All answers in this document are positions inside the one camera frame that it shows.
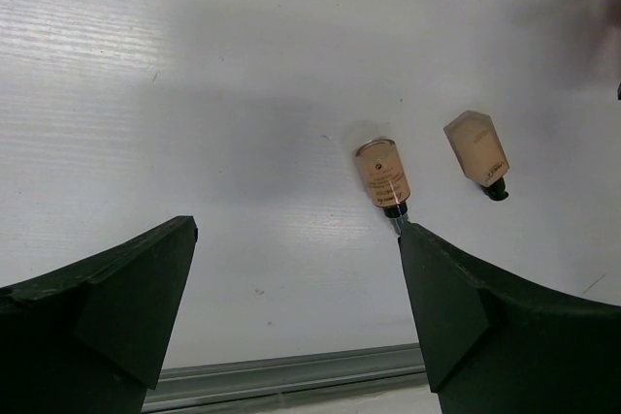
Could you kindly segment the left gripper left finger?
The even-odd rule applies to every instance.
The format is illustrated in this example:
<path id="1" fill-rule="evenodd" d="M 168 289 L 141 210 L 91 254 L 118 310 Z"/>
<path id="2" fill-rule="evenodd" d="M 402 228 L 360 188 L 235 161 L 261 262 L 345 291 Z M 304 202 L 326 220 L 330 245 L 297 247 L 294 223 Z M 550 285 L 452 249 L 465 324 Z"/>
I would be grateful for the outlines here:
<path id="1" fill-rule="evenodd" d="M 1 289 L 4 413 L 138 413 L 156 388 L 198 240 L 177 216 Z"/>

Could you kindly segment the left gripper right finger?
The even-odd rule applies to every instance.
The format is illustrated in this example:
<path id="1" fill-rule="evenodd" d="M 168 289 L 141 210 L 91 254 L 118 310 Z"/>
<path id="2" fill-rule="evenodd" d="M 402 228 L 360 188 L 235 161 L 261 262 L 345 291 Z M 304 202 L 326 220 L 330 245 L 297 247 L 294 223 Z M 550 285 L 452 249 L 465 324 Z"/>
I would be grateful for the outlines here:
<path id="1" fill-rule="evenodd" d="M 418 224 L 399 239 L 431 391 L 445 413 L 616 413 L 620 310 L 503 270 Z"/>

